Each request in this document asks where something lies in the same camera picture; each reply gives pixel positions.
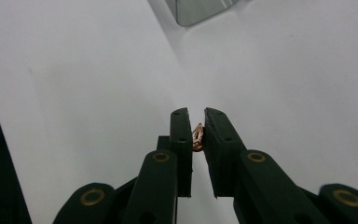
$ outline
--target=small object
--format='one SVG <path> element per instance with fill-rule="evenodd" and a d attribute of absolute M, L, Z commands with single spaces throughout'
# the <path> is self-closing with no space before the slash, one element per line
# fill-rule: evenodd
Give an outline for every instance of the small object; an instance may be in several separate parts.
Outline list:
<path fill-rule="evenodd" d="M 202 136 L 203 136 L 203 127 L 199 123 L 196 129 L 193 131 L 193 151 L 200 152 L 202 151 Z"/>

